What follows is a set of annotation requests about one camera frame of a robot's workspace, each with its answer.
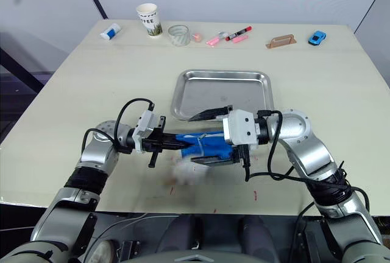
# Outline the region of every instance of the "red marker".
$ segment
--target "red marker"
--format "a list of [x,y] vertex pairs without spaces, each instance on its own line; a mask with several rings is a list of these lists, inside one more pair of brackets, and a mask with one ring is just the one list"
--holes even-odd
[[234,39],[235,37],[240,36],[240,35],[242,35],[243,33],[246,33],[246,32],[248,32],[248,31],[250,31],[250,30],[252,30],[252,27],[251,27],[251,26],[246,27],[245,29],[239,30],[237,33],[234,33],[234,34],[232,34],[232,35],[226,37],[225,40],[226,40],[226,41],[230,41],[231,39]]

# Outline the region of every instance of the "blue object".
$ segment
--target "blue object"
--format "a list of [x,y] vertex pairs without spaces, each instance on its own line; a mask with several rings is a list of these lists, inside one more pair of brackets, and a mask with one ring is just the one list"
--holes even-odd
[[321,32],[320,30],[317,30],[313,34],[313,36],[310,37],[309,44],[311,44],[313,46],[318,46],[318,45],[320,45],[321,41],[326,38],[326,36],[327,36],[326,33]]
[[107,35],[110,37],[110,39],[112,39],[115,36],[115,30],[114,29],[109,30]]
[[194,156],[218,156],[224,160],[230,158],[232,146],[225,142],[223,131],[187,133],[176,135],[179,141],[186,141],[192,146],[182,149],[182,157]]

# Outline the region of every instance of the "pink eraser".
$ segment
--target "pink eraser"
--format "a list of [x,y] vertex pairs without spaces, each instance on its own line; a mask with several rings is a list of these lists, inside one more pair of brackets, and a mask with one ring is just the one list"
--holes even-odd
[[193,33],[191,39],[195,42],[200,42],[202,41],[202,35],[200,33]]
[[249,38],[248,35],[243,35],[243,36],[238,36],[238,37],[233,38],[232,41],[233,41],[233,43],[238,43],[238,42],[244,41],[248,38]]

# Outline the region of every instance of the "clear glass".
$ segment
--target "clear glass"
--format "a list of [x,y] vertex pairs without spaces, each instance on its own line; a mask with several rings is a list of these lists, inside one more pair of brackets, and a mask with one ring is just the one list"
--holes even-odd
[[168,35],[172,44],[177,47],[186,46],[191,41],[190,30],[181,24],[171,26],[168,29]]

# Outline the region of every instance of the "paper cup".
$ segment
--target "paper cup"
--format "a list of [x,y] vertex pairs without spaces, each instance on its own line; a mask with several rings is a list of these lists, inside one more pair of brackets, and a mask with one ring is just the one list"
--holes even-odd
[[144,3],[136,8],[136,12],[147,29],[149,36],[158,36],[163,32],[158,18],[157,5]]

